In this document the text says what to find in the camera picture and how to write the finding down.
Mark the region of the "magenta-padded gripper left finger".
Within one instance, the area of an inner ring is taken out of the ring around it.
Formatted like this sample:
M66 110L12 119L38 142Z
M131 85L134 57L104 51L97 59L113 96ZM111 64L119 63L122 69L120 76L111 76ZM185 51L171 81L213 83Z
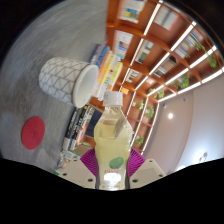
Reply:
M95 149L88 150L80 159L73 159L61 172L61 177L81 187L94 189L98 175Z

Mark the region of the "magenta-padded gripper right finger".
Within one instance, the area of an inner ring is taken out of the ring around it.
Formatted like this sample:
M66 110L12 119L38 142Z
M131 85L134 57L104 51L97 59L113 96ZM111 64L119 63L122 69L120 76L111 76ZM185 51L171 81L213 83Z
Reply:
M135 189L165 177L166 174L154 159L146 159L132 149L128 160L129 188Z

